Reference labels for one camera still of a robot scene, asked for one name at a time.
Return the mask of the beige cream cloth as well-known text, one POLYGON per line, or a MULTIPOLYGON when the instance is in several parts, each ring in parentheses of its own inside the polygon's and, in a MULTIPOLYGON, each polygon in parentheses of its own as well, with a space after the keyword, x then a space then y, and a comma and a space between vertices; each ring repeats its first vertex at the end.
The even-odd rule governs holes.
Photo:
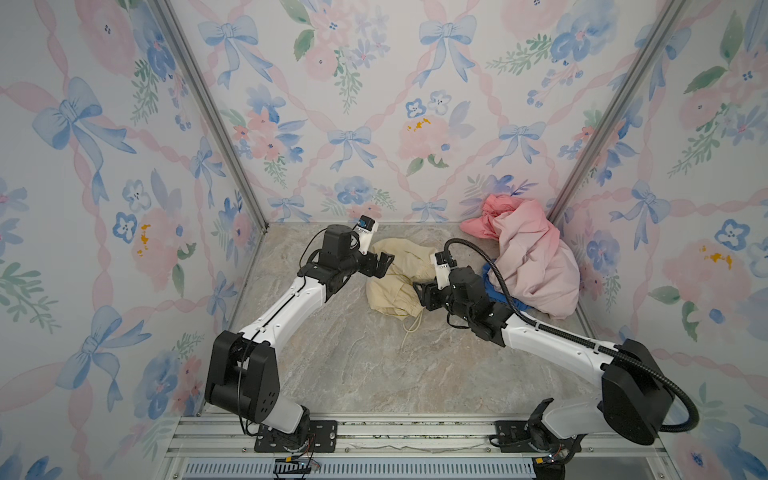
POLYGON ((368 280, 366 296, 370 308, 400 320, 407 333, 414 333, 421 324, 424 307, 413 283, 431 282, 435 278, 436 249, 404 238, 388 238, 376 242, 372 251, 393 255, 394 260, 383 278, 368 280))

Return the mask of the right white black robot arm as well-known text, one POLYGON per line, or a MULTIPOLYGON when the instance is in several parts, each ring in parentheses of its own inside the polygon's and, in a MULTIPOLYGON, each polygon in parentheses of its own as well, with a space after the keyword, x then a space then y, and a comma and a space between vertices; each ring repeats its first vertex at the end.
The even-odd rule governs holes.
POLYGON ((543 358, 597 388, 593 397, 542 401, 526 426, 532 442, 614 432, 650 445, 662 431, 675 394, 644 345, 633 340, 613 345, 543 323, 492 300, 469 267, 452 270, 446 284, 432 280, 413 288, 425 309, 461 318, 478 338, 543 358))

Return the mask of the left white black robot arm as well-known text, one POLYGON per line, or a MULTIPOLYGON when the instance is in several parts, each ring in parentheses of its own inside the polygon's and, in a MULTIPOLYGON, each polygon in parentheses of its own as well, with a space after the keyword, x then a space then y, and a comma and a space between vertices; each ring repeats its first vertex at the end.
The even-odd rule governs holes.
POLYGON ((232 413, 245 434, 256 423, 285 435, 303 435, 308 409, 281 396, 278 356, 298 328, 356 274, 381 279, 394 256, 372 253, 378 225, 361 216, 353 227, 333 224, 319 235, 322 245, 300 257, 297 276, 265 313, 213 343, 205 402, 232 413))

